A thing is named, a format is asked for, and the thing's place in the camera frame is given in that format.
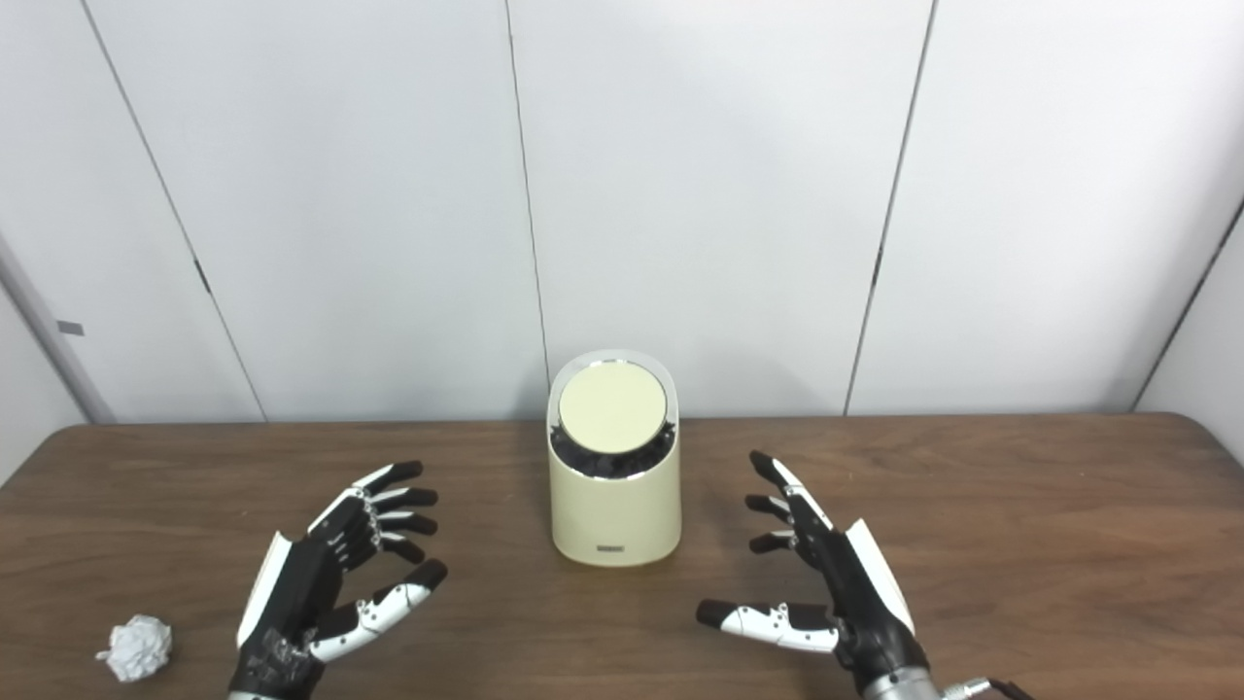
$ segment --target wooden table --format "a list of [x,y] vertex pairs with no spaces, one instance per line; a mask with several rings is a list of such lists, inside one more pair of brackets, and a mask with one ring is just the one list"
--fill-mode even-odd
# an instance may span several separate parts
[[[782,459],[838,523],[867,517],[934,676],[990,674],[1039,700],[1244,698],[1244,474],[1171,415],[687,421],[685,528],[667,561],[606,571],[549,540],[542,426],[77,428],[0,489],[0,696],[221,699],[272,531],[350,481],[422,459],[450,574],[323,700],[847,700],[832,660],[714,633],[703,597],[825,599],[746,455]],[[363,594],[408,569],[377,557]],[[134,613],[174,629],[156,678],[92,654]]]

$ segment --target white wall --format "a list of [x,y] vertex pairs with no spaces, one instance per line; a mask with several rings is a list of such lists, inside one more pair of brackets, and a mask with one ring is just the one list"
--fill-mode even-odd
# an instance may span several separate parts
[[1227,0],[939,4],[892,209],[928,0],[87,5],[143,131],[0,4],[0,272],[104,420],[1123,410],[1244,196]]
[[269,419],[540,415],[503,0],[91,6]]
[[1244,460],[1244,218],[1219,254],[1137,407],[1200,421]]
[[1244,4],[938,6],[852,414],[1127,410],[1244,194]]
[[689,415],[842,412],[927,0],[511,0],[552,372]]
[[82,413],[0,287],[0,484],[57,430]]
[[0,2],[0,266],[95,418],[259,420],[82,6]]

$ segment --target robotic hand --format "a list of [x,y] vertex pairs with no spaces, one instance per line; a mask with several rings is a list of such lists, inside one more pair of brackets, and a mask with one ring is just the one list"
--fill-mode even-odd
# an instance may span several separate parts
[[695,618],[714,629],[802,652],[833,654],[855,676],[865,700],[965,700],[990,688],[1013,700],[1033,700],[1013,684],[974,679],[939,693],[928,658],[916,642],[907,602],[868,526],[838,531],[781,463],[751,453],[751,464],[784,499],[748,496],[748,509],[776,516],[787,528],[756,537],[753,552],[792,550],[825,579],[827,606],[769,606],[704,601]]
[[[419,476],[423,465],[401,463],[356,481],[290,542],[276,533],[238,629],[238,668],[230,700],[306,700],[325,664],[376,639],[422,603],[448,571],[397,531],[437,532],[437,523],[404,506],[432,506],[437,492],[386,491]],[[347,572],[377,552],[420,564],[371,599],[333,608]]]

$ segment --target cable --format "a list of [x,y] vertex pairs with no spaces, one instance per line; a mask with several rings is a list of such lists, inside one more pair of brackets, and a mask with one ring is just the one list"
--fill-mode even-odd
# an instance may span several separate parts
[[1036,698],[1033,698],[1028,693],[1024,693],[1020,689],[1020,686],[1006,680],[998,680],[995,678],[991,678],[989,679],[989,685],[991,685],[994,690],[996,690],[998,693],[1001,693],[1006,698],[1010,698],[1010,700],[1036,700]]

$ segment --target round lid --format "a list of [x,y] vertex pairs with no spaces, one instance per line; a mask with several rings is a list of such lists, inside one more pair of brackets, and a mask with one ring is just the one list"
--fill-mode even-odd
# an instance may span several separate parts
[[632,363],[600,363],[570,379],[557,405],[570,438],[602,455],[642,448],[666,425],[666,390]]

